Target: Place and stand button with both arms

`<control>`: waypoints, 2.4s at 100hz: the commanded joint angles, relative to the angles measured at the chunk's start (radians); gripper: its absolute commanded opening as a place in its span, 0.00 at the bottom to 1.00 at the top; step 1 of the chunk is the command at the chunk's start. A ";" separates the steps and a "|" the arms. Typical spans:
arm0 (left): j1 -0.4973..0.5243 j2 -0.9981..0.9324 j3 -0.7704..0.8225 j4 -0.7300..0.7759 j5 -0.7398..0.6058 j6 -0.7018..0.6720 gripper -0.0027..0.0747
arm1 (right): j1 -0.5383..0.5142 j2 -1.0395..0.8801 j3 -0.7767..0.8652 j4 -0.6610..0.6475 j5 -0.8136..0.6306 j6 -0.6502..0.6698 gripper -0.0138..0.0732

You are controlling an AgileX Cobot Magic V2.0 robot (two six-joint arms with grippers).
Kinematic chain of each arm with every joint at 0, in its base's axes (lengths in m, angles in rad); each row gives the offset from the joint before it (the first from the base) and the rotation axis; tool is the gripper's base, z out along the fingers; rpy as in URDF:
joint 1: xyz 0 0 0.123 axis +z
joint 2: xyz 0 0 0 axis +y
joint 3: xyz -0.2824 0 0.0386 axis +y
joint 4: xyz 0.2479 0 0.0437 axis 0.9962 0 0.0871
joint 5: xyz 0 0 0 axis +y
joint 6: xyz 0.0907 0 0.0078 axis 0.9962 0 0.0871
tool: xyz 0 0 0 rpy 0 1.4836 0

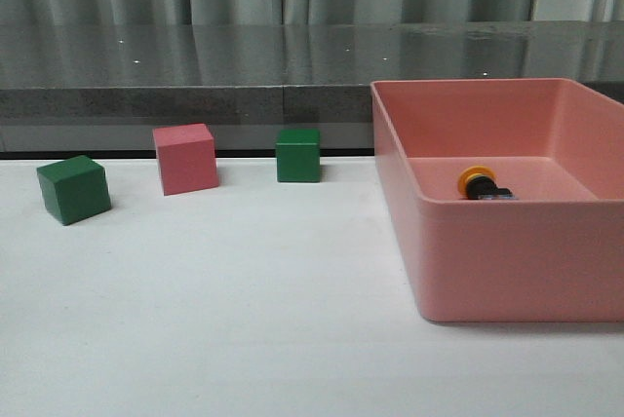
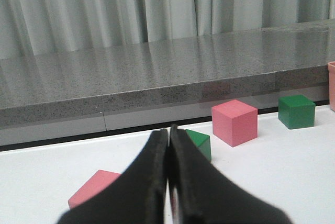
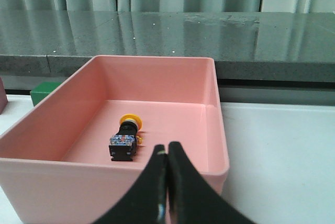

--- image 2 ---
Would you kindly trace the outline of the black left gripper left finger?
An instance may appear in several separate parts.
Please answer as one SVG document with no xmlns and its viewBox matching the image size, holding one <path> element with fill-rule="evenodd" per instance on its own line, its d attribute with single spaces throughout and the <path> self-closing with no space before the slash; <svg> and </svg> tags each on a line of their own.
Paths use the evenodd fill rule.
<svg viewBox="0 0 335 224">
<path fill-rule="evenodd" d="M 59 223 L 164 223 L 168 132 L 151 132 L 128 168 L 102 192 L 69 210 Z"/>
</svg>

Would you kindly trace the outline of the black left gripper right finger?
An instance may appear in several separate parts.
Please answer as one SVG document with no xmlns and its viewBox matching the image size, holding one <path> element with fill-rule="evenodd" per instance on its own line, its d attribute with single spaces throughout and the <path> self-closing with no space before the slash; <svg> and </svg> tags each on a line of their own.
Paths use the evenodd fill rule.
<svg viewBox="0 0 335 224">
<path fill-rule="evenodd" d="M 282 210 L 222 175 L 187 132 L 172 125 L 169 188 L 174 223 L 290 223 Z"/>
</svg>

